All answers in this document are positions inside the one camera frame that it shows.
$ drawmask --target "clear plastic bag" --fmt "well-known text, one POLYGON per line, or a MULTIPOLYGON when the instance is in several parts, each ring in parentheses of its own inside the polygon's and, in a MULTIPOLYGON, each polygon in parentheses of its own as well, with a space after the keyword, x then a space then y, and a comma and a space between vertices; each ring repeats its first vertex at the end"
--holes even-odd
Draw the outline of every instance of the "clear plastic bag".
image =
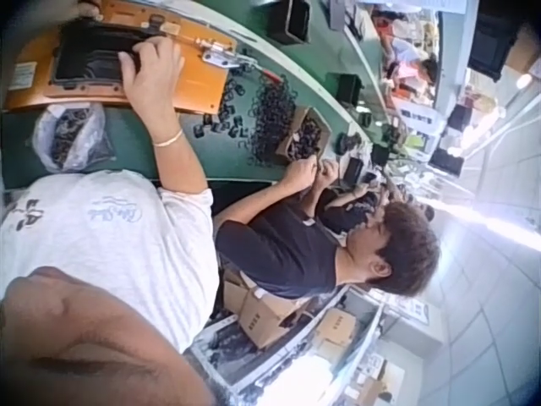
POLYGON ((115 156, 100 103, 49 105, 36 122, 32 146, 51 173, 79 172, 115 156))

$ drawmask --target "green surface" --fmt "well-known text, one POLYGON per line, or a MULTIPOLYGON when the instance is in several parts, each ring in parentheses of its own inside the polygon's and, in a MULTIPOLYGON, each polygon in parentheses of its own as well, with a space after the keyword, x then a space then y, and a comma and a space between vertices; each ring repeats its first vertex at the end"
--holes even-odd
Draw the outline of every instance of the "green surface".
MULTIPOLYGON (((257 51, 247 47, 267 68, 278 74, 285 74, 283 69, 257 51)), ((236 115, 243 115, 247 129, 254 127, 253 119, 248 117, 255 92, 259 87, 259 75, 254 73, 243 78, 235 78, 246 90, 244 96, 235 96, 232 104, 236 115)), ((340 132, 347 131, 347 123, 326 102, 308 86, 294 77, 288 79, 290 87, 298 93, 299 106, 315 107, 333 130, 331 143, 326 154, 331 154, 331 145, 340 132)), ((30 146, 30 137, 40 112, 19 112, 6 114, 2 126, 3 177, 6 189, 26 187, 39 177, 47 175, 45 168, 30 146)), ((116 153, 113 161, 100 162, 88 167, 86 172, 101 169, 131 169, 142 173, 147 178, 157 178, 155 159, 148 134, 129 109, 107 108, 107 133, 116 153)), ((208 178, 242 180, 277 180, 283 167, 261 167, 254 165, 249 149, 249 139, 232 139, 227 133, 205 131, 205 137, 195 139, 192 128, 201 123, 202 116, 182 115, 182 126, 190 139, 208 178)))
MULTIPOLYGON (((288 55, 306 70, 332 95, 336 94, 338 82, 335 74, 357 74, 363 81, 361 98, 370 107, 375 119, 386 121, 386 114, 381 106, 375 86, 369 78, 367 68, 362 64, 352 44, 341 31, 333 31, 327 23, 325 7, 320 0, 310 2, 309 43, 282 45, 266 34, 268 25, 268 6, 253 7, 249 0, 196 0, 212 8, 235 22, 245 26, 258 36, 288 55)), ((365 37, 359 44, 369 62, 369 68, 380 81, 383 52, 380 38, 365 37)))

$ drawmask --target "orange board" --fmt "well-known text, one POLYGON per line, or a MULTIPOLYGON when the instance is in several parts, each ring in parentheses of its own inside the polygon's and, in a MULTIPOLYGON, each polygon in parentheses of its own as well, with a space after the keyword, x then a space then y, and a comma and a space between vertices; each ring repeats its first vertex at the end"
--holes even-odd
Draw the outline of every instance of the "orange board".
MULTIPOLYGON (((203 50, 196 45, 197 39, 218 42, 232 51, 237 43, 219 31, 200 23, 184 19, 178 14, 148 5, 122 1, 104 1, 101 8, 102 24, 123 25, 131 28, 148 27, 150 17, 159 15, 165 19, 161 33, 178 42, 185 58, 175 96, 174 107, 190 112, 218 112, 221 95, 227 80, 227 70, 204 63, 203 50)), ((30 83, 16 86, 8 93, 8 110, 39 107, 55 102, 93 101, 106 104, 126 104, 122 86, 78 84, 73 89, 54 85, 51 78, 54 70, 55 50, 60 45, 60 29, 56 28, 35 38, 20 53, 18 67, 30 83)))

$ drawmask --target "black t-shirt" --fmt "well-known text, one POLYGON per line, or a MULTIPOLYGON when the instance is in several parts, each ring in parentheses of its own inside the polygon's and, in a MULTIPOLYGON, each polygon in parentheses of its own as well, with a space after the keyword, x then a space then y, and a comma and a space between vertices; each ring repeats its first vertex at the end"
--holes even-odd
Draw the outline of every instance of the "black t-shirt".
POLYGON ((271 294, 287 299, 331 292, 337 242, 303 211, 280 202, 250 224, 226 221, 216 249, 271 294))
POLYGON ((367 192, 364 196, 340 207, 329 207, 319 214, 321 222, 333 233, 347 233, 358 224, 368 221, 368 214, 372 213, 378 204, 378 196, 374 192, 367 192))

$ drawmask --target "bracelet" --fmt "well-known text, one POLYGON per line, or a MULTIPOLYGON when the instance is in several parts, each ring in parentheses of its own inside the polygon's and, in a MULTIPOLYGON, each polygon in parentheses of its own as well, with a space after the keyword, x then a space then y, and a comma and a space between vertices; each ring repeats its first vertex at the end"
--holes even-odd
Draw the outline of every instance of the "bracelet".
POLYGON ((163 141, 163 142, 153 142, 152 145, 156 148, 163 148, 164 146, 169 146, 170 144, 172 144, 173 142, 175 142, 176 140, 178 140, 180 137, 182 137, 184 134, 183 132, 183 129, 180 129, 180 131, 178 131, 174 137, 172 137, 171 139, 167 140, 167 141, 163 141))

